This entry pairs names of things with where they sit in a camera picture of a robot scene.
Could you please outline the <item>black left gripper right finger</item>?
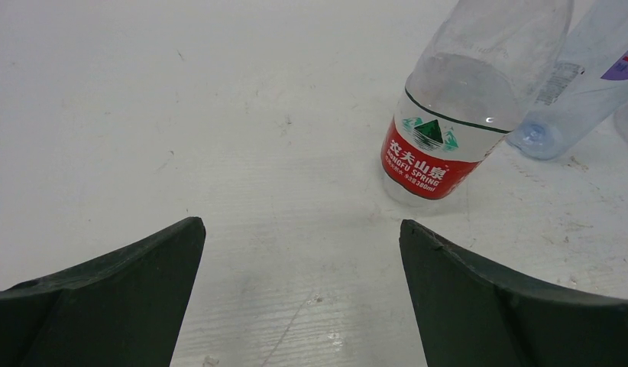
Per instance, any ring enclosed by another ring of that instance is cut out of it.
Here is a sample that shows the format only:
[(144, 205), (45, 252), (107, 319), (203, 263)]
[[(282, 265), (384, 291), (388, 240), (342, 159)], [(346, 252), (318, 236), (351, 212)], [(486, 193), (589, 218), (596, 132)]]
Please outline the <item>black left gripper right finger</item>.
[(405, 219), (400, 254), (429, 366), (628, 366), (628, 300), (508, 268)]

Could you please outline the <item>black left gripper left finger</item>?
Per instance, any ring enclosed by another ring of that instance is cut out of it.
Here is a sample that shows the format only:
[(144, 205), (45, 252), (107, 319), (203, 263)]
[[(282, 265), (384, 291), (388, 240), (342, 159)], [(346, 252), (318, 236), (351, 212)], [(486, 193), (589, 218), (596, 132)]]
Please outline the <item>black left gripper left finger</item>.
[(0, 366), (168, 366), (205, 240), (192, 216), (0, 291)]

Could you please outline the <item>red label clear bottle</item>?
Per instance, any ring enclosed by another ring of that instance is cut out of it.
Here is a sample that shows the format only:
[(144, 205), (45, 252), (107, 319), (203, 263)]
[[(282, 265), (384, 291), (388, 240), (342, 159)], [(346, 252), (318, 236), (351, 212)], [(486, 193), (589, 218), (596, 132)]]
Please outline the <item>red label clear bottle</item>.
[(547, 80), (571, 1), (462, 0), (408, 76), (380, 161), (394, 200), (447, 197), (517, 128)]

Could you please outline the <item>clear bottle white cap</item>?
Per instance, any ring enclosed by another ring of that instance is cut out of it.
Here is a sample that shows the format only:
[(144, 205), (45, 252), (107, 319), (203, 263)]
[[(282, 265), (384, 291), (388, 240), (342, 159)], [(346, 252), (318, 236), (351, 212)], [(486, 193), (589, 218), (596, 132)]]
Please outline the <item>clear bottle white cap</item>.
[(529, 158), (563, 155), (628, 102), (628, 0), (595, 1), (569, 32), (550, 77), (507, 143)]

